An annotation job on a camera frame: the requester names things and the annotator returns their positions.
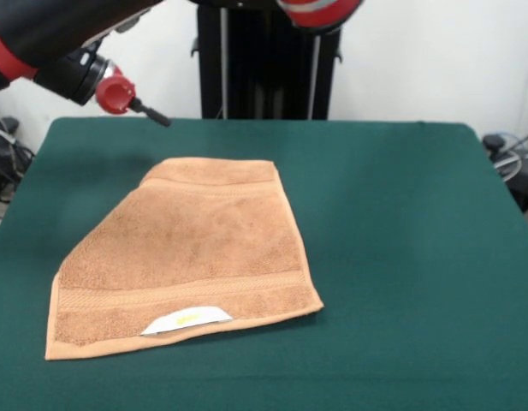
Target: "brown towel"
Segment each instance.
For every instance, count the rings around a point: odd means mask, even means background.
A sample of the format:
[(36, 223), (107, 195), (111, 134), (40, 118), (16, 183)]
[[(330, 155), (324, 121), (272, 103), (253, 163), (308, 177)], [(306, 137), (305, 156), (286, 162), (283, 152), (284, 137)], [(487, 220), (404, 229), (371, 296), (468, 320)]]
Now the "brown towel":
[[(206, 307), (231, 320), (202, 324), (216, 320)], [(273, 163), (169, 159), (62, 263), (45, 358), (156, 347), (322, 307)], [(173, 322), (186, 328), (140, 335), (178, 312), (187, 314)]]

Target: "red cap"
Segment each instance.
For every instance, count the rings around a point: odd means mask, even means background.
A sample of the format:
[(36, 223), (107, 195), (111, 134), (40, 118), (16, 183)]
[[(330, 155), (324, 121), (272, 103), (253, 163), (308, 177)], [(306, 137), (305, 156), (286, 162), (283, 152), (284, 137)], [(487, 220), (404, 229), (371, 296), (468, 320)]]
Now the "red cap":
[(96, 87), (96, 100), (110, 114), (124, 114), (136, 97), (134, 84), (117, 70), (111, 77), (100, 81)]

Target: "black cable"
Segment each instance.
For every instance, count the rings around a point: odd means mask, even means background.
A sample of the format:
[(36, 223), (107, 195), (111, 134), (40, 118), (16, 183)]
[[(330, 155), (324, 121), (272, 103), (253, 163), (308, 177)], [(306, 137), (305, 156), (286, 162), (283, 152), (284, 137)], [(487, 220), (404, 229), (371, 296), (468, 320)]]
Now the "black cable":
[(518, 146), (522, 146), (524, 143), (526, 143), (526, 141), (528, 141), (528, 135), (524, 137), (524, 139), (520, 141), (516, 141), (512, 145), (505, 147), (504, 149), (501, 150), (501, 153), (510, 152), (513, 149), (517, 148)]

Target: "white wall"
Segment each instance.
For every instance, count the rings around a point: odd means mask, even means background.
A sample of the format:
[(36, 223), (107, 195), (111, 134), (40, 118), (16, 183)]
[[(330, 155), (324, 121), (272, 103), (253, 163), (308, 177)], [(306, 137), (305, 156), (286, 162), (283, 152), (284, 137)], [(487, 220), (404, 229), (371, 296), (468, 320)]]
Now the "white wall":
[[(189, 51), (196, 7), (168, 0), (104, 41), (139, 95), (171, 116), (199, 117)], [(528, 0), (365, 0), (346, 24), (331, 119), (466, 122), (479, 134), (528, 132)], [(0, 92), (0, 113), (39, 147), (59, 116), (94, 116), (25, 80)]]

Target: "green tablecloth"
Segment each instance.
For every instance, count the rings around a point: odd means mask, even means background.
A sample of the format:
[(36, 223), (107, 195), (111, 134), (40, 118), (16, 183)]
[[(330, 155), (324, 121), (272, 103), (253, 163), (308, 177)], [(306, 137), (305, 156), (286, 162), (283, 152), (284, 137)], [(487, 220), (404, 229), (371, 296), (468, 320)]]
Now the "green tablecloth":
[[(326, 307), (45, 362), (60, 262), (176, 156), (276, 162)], [(528, 409), (528, 227), (462, 125), (57, 121), (0, 229), (2, 409)]]

